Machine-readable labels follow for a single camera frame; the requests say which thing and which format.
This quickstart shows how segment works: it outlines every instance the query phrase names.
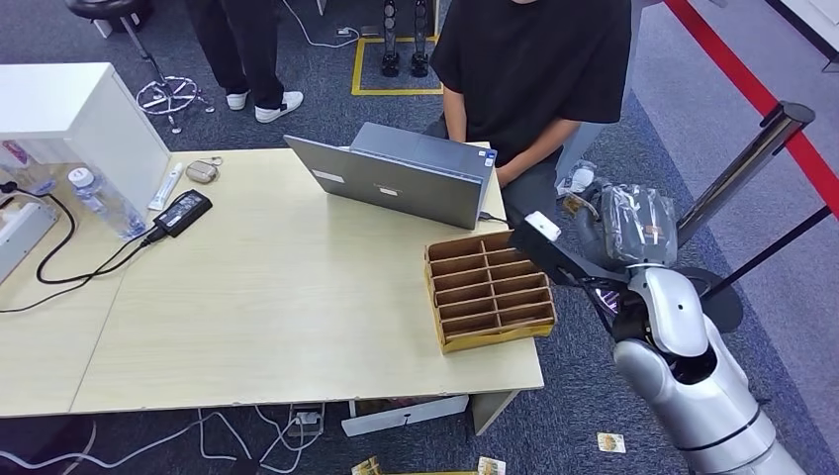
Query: bottle cap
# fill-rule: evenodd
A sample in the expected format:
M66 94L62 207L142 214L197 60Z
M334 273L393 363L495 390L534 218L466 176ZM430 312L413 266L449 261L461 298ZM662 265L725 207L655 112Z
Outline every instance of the bottle cap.
M87 168L76 168L67 174L70 183L76 188L82 188L93 183L93 173Z

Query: metal pole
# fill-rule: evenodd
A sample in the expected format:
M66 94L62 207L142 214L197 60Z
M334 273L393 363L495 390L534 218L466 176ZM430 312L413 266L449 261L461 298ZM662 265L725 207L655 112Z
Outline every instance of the metal pole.
M705 190L694 205L679 219L677 236L679 247L691 240L697 230L707 223L734 195L777 155L787 141L815 119L806 106L781 101L761 121L763 130L728 165L728 168Z
M789 243L793 242L794 240L800 238L801 235L810 231L815 225L824 221L828 216L831 215L830 208L825 205L820 210L813 213L809 218L804 220L800 225L796 226L792 231L783 235L780 239L776 240L772 243L769 247L761 251L758 255L754 256L751 260L743 264L739 269L735 270L731 273L728 277L723 279L718 284L714 285L707 292L702 294L701 298L703 301L710 300L716 294L720 293L721 291L730 287L734 282L740 280L741 277L746 275L747 273L751 272L752 269L762 264L766 259L772 257L778 251L786 247Z

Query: white cabinet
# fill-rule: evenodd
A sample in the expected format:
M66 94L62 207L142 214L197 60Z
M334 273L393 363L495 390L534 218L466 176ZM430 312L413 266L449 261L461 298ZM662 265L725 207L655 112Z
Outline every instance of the white cabinet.
M0 141L17 142L39 162L96 167L140 211L169 161L107 62L0 65Z

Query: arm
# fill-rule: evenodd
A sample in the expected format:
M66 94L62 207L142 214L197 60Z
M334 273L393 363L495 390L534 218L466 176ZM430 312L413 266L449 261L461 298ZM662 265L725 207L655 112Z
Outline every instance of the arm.
M443 85L443 115L448 137L455 142L466 142L466 106L463 94Z
M448 123L448 112L446 112L446 122ZM534 142L522 153L516 155L508 164L498 169L498 177L501 186L507 186L508 183L518 178L518 176L524 173L528 168L547 158L547 156L556 151L568 139L568 137L574 134L578 127L580 127L579 121L556 119L551 122L550 125L542 131L542 134L539 135L536 142ZM449 126L449 134L451 135L451 126Z

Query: black t-shirt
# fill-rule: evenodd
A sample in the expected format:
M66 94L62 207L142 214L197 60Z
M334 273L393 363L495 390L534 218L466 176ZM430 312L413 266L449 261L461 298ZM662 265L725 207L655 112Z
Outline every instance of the black t-shirt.
M551 121L620 118L630 0L452 0L431 66L501 166Z

